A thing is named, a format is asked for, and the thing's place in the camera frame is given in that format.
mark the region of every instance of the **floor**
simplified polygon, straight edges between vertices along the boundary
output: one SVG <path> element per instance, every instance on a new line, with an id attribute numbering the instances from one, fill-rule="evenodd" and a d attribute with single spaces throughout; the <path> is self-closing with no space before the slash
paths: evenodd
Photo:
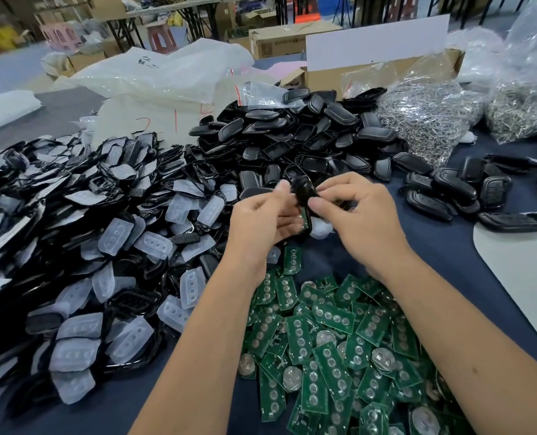
<path id="1" fill-rule="evenodd" d="M 424 17 L 428 13 L 431 0 L 419 0 L 418 17 Z M 484 26 L 497 31 L 505 36 L 511 28 L 516 15 L 514 10 L 519 0 L 506 0 L 502 10 L 498 11 L 501 0 L 494 0 L 489 11 L 489 16 L 484 22 Z M 469 21 L 467 27 L 477 25 L 478 18 Z M 456 30 L 460 26 L 459 22 L 452 21 L 451 30 Z M 185 45 L 185 28 L 172 28 L 174 39 L 179 46 Z M 145 28 L 140 28 L 140 35 L 144 43 L 148 43 Z M 35 93 L 42 93 L 53 88 L 53 82 L 44 74 L 40 60 L 49 52 L 49 48 L 44 43 L 37 43 L 32 46 L 15 51 L 0 54 L 0 93 L 15 89 L 32 90 Z M 262 61 L 257 64 L 259 68 L 264 67 Z"/>

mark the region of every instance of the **blue floor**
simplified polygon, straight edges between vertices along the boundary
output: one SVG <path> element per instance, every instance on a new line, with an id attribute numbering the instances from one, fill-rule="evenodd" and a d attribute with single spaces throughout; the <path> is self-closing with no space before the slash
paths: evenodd
<path id="1" fill-rule="evenodd" d="M 419 0 L 418 3 L 418 18 L 427 16 L 428 8 L 431 0 Z M 514 10 L 518 6 L 519 0 L 506 0 L 503 9 L 498 10 L 498 5 L 501 0 L 494 0 L 490 10 L 489 16 L 484 23 L 484 26 L 497 31 L 501 36 L 506 36 L 508 29 L 512 26 L 516 15 Z M 289 18 L 292 18 L 292 12 L 289 12 Z M 467 27 L 477 25 L 478 18 L 474 18 L 467 23 Z M 451 30 L 455 30 L 459 27 L 460 23 L 452 21 L 450 25 Z M 182 46 L 186 43 L 185 28 L 172 28 L 174 39 L 178 46 Z M 144 40 L 144 44 L 149 46 L 147 40 Z M 26 82 L 36 76 L 43 74 L 43 68 L 41 66 L 41 58 L 49 52 L 48 47 L 44 43 L 34 44 L 30 47 L 0 54 L 0 93 L 7 92 L 9 90 L 15 90 L 20 88 Z M 270 61 L 258 61 L 256 65 L 261 68 L 268 68 Z"/>

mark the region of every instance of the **white board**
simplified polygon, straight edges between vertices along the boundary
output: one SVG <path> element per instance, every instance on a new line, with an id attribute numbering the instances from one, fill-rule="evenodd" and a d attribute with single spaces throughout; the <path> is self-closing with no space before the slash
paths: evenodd
<path id="1" fill-rule="evenodd" d="M 449 15 L 308 35 L 307 70 L 328 70 L 440 53 Z"/>
<path id="2" fill-rule="evenodd" d="M 478 223 L 474 245 L 537 331 L 537 233 L 495 233 Z"/>

